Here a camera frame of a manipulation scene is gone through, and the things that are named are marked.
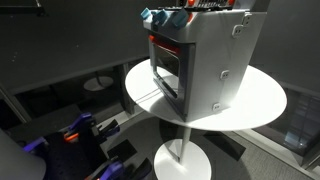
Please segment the gray floor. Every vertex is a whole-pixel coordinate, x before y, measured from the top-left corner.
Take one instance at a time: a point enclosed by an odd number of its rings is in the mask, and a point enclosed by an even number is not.
[[[106,151],[128,139],[138,151],[125,164],[138,166],[146,157],[153,161],[157,149],[172,138],[181,138],[183,128],[160,121],[148,113],[121,126],[121,133],[102,145]],[[206,131],[193,130],[191,141],[207,154],[212,167],[212,180],[307,180],[311,179],[276,159],[233,132],[226,134],[246,148],[239,161],[203,137]],[[156,180],[154,172],[147,180]]]

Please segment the round white table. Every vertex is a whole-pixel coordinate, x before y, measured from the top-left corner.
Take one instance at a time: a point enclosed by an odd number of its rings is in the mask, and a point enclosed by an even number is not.
[[[130,97],[147,112],[185,127],[183,140],[166,142],[156,153],[154,168],[160,180],[211,178],[209,159],[199,146],[189,141],[191,128],[208,131],[256,128],[275,120],[287,105],[282,87],[267,74],[248,66],[231,108],[184,122],[153,82],[151,69],[150,60],[146,60],[130,70],[125,82]],[[170,79],[170,76],[173,76],[162,68],[158,69],[162,77],[167,76]]]

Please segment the dark wall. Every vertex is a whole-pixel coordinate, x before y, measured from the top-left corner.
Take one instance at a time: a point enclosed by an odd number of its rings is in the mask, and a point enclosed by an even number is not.
[[[320,93],[320,1],[272,0],[251,64]]]
[[[148,56],[147,34],[140,13],[145,7],[175,3],[173,0],[40,2],[48,17],[0,15],[0,82],[11,93]]]

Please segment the oven window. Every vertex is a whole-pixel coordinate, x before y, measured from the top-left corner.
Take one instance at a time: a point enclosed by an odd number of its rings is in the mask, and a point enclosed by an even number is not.
[[[171,88],[171,90],[170,90],[170,88],[164,84],[164,86],[167,87],[167,90],[174,91],[174,92],[170,92],[170,93],[171,94],[175,93],[172,95],[174,97],[177,97],[176,92],[178,91],[179,69],[180,69],[179,59],[176,55],[158,47],[157,45],[154,45],[154,50],[155,50],[156,66],[167,70],[170,74],[172,74],[174,76],[168,75],[168,74],[163,75],[158,72],[158,68],[157,68],[157,74]]]

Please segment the table pedestal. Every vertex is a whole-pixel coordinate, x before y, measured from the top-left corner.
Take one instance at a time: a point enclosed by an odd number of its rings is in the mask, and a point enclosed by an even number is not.
[[[207,155],[189,141],[191,128],[182,139],[164,143],[157,151],[154,169],[159,180],[210,180],[211,165]]]

